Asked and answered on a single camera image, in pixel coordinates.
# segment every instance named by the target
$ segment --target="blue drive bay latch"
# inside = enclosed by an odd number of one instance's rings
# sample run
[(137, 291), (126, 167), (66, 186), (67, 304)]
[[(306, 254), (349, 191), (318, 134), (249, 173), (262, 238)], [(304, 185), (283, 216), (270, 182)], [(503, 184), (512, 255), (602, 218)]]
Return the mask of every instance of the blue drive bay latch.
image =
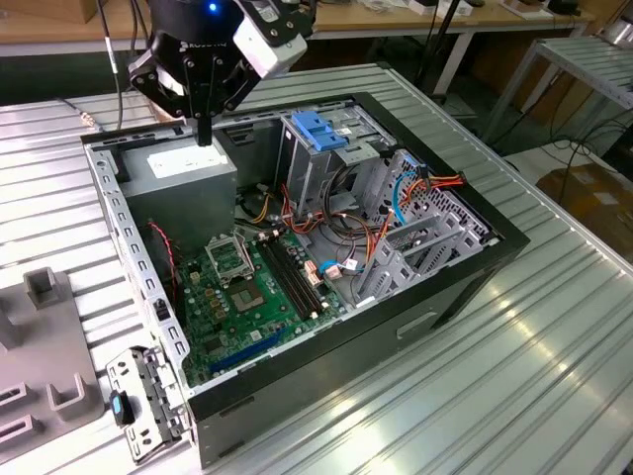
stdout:
[(293, 123), (310, 143), (318, 150), (334, 150), (348, 144), (318, 113), (314, 111), (293, 114)]

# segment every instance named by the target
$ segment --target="motherboard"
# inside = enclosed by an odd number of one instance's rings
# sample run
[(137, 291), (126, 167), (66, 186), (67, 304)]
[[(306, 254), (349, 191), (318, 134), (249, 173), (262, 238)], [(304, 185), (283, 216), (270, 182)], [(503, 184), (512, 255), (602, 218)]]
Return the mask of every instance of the motherboard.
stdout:
[(212, 240), (178, 266), (191, 387), (345, 313), (336, 293), (311, 282), (306, 268), (310, 259), (292, 233), (266, 242)]

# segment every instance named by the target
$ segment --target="aluminum extrusion table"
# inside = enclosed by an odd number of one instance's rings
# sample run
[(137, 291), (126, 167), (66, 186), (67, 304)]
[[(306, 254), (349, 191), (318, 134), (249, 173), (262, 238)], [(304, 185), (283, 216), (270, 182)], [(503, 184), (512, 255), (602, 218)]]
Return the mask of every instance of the aluminum extrusion table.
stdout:
[(523, 110), (538, 100), (560, 69), (567, 71), (604, 96), (594, 106), (589, 117), (597, 117), (597, 113), (608, 100), (619, 104), (624, 109), (633, 107), (632, 49), (614, 47), (597, 37), (537, 40), (523, 57), (491, 112), (488, 128), (483, 134), (485, 142), (490, 140), (503, 112), (538, 57), (547, 59), (552, 65), (523, 105)]
[[(361, 90), (464, 170), (531, 244), (455, 321), (209, 473), (619, 474), (633, 457), (631, 266), (389, 69), (264, 81), (241, 109)], [(114, 96), (76, 102), (115, 125)], [(142, 97), (125, 104), (125, 127), (154, 121)], [(43, 265), (69, 273), (105, 400), (106, 362), (149, 341), (78, 141), (86, 131), (56, 102), (0, 109), (0, 285)], [(135, 467), (108, 412), (0, 472), (193, 474), (197, 464), (183, 442)]]

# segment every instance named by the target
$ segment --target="blue cable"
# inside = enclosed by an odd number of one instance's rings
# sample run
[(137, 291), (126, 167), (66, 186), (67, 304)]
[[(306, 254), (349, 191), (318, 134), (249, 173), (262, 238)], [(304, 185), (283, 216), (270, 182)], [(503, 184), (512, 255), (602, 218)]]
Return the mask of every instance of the blue cable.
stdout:
[(327, 260), (326, 262), (324, 262), (323, 264), (320, 265), (320, 267), (318, 268), (318, 272), (323, 274), (325, 272), (325, 270), (328, 267), (331, 267), (332, 265), (340, 265), (338, 262), (336, 262), (335, 260)]
[(415, 176), (415, 172), (408, 171), (407, 173), (403, 173), (402, 175), (400, 175), (400, 177), (396, 180), (396, 184), (394, 185), (394, 196), (392, 198), (392, 203), (394, 204), (394, 214), (396, 215), (396, 218), (398, 218), (398, 221), (400, 221), (403, 225), (407, 223), (407, 220), (405, 220), (403, 213), (400, 211), (400, 205), (398, 204), (398, 195), (399, 195), (399, 190), (400, 190), (400, 184), (408, 176)]

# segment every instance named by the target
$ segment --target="expansion slot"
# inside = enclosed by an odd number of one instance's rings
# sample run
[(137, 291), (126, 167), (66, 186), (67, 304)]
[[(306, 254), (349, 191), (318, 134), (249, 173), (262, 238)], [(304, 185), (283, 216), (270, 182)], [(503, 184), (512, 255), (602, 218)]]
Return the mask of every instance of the expansion slot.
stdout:
[(220, 372), (223, 369), (231, 368), (235, 364), (240, 363), (250, 358), (251, 356), (255, 356), (257, 353), (261, 353), (268, 348), (272, 348), (279, 342), (283, 333), (284, 331), (280, 330), (272, 336), (269, 336), (266, 339), (262, 339), (261, 341), (257, 341), (251, 346), (248, 346), (245, 349), (226, 357), (225, 359), (212, 363), (211, 365), (209, 365), (209, 372), (213, 374)]
[(278, 241), (263, 242), (259, 252), (299, 317), (306, 321), (321, 313), (322, 307), (304, 276), (297, 270), (284, 246)]

